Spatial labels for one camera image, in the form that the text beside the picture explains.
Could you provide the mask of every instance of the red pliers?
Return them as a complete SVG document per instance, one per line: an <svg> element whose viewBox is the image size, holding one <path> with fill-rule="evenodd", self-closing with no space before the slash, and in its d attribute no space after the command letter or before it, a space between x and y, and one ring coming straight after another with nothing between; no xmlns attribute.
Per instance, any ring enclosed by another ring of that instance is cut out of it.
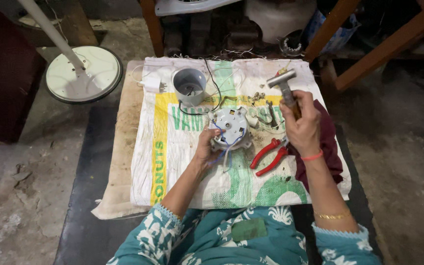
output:
<svg viewBox="0 0 424 265"><path fill-rule="evenodd" d="M273 167L275 167L279 161L281 160L281 158L285 155L287 155L287 148L286 145L289 141L287 140L287 136L285 136L283 139L279 140L276 138L271 139L271 143L268 144L267 146L265 146L263 149L261 149L261 151L256 155L256 157L253 158L253 161L251 162L250 168L251 169L255 169L256 168L256 164L258 163L258 161L261 159L261 157L266 154L268 151L273 150L274 148L276 148L277 146L279 146L281 143L283 143L284 145L279 148L278 154L276 155L276 158L274 158L274 160L271 162L271 164L269 164L269 166L263 168L262 170L256 172L256 176L261 176L264 173L268 172L269 170L271 170Z"/></svg>

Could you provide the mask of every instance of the beige cloth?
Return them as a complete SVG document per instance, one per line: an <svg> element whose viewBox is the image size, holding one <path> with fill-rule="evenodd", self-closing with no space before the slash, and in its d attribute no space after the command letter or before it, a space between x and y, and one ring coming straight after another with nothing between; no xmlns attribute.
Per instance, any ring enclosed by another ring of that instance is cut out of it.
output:
<svg viewBox="0 0 424 265"><path fill-rule="evenodd" d="M133 148L137 138L138 121L142 109L143 87L132 79L142 79L143 61L130 61L127 64L124 85L122 88L117 123L115 124L114 148L112 150L109 183L99 205L91 211L99 219L113 219L129 214L137 214L150 210L150 206L134 206L130 202Z"/></svg>

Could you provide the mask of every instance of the hammer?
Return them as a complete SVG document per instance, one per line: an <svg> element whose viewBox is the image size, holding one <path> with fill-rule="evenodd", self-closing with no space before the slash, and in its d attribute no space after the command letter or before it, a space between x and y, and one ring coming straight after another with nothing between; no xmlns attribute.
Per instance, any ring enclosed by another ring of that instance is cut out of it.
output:
<svg viewBox="0 0 424 265"><path fill-rule="evenodd" d="M302 117L302 113L299 109L297 101L294 99L294 96L292 95L291 88L287 84L287 81L289 79L294 78L296 76L297 74L295 73L295 70L290 69L280 75L277 75L273 78L266 80L266 83L268 84L270 88L274 87L275 85L279 86L286 106L288 106L292 110L292 112L294 113L295 119L298 120Z"/></svg>

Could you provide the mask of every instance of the white pole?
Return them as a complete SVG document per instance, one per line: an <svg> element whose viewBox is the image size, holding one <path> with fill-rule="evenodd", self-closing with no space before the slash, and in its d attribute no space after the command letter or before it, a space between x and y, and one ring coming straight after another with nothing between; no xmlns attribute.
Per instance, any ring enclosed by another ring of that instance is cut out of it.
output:
<svg viewBox="0 0 424 265"><path fill-rule="evenodd" d="M83 62L71 50L70 46L65 42L60 33L50 23L49 19L39 6L33 0L17 0L27 10L27 12L35 19L38 25L49 36L53 43L62 51L62 53L70 60L76 70L81 70L84 67Z"/></svg>

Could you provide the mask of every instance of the pink bracelet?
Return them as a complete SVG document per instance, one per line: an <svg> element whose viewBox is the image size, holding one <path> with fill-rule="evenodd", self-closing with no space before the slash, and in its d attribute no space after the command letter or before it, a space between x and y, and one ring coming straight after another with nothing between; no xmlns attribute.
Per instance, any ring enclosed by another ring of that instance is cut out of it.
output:
<svg viewBox="0 0 424 265"><path fill-rule="evenodd" d="M323 150L320 149L320 152L318 152L318 154L314 155L314 156L310 156L310 157L306 157L306 158L302 158L303 161L310 161L310 160L315 160L317 158L320 158L323 155Z"/></svg>

